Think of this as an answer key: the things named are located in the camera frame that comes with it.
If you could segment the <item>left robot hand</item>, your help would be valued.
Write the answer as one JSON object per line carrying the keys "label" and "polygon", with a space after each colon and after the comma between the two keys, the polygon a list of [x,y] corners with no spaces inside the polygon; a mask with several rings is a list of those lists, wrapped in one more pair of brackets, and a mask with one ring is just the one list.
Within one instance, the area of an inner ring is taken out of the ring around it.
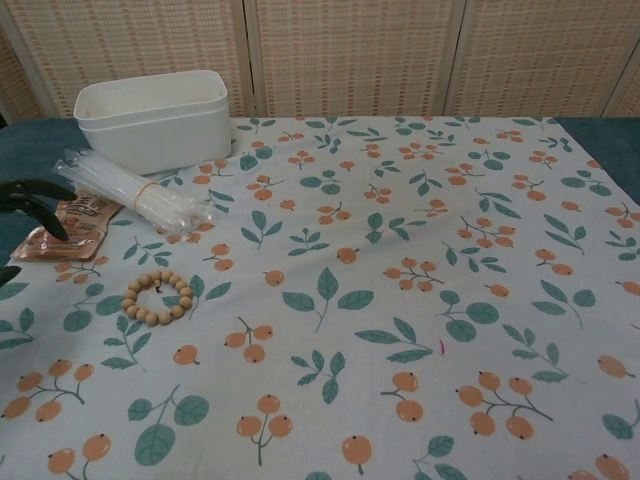
{"label": "left robot hand", "polygon": [[54,238],[67,241],[69,235],[61,221],[43,198],[56,201],[73,201],[77,195],[57,183],[42,179],[16,179],[1,183],[1,214],[16,212],[31,217]]}

